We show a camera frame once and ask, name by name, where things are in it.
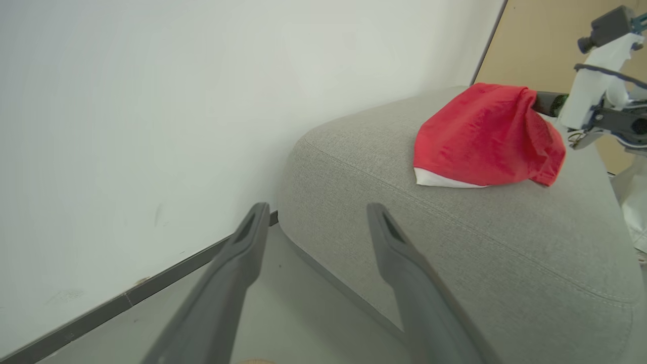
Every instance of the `red cloth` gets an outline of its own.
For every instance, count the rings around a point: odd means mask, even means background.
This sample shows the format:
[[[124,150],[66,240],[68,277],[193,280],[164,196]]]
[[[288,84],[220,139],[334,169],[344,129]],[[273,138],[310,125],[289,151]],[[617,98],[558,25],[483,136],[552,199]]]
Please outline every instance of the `red cloth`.
[[[479,186],[552,185],[566,149],[532,109],[536,96],[527,87],[473,85],[422,125],[413,166]]]

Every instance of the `dark gray baseboard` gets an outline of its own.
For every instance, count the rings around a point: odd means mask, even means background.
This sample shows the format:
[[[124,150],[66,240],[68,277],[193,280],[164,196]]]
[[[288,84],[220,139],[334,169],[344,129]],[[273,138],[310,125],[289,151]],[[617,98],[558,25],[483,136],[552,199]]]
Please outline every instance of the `dark gray baseboard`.
[[[275,225],[278,221],[278,211],[274,211],[270,215],[270,226]],[[65,345],[99,327],[104,322],[130,310],[134,305],[209,263],[220,252],[223,248],[222,243],[227,239],[229,239],[229,236],[7,355],[0,359],[0,363],[34,364],[46,358]]]

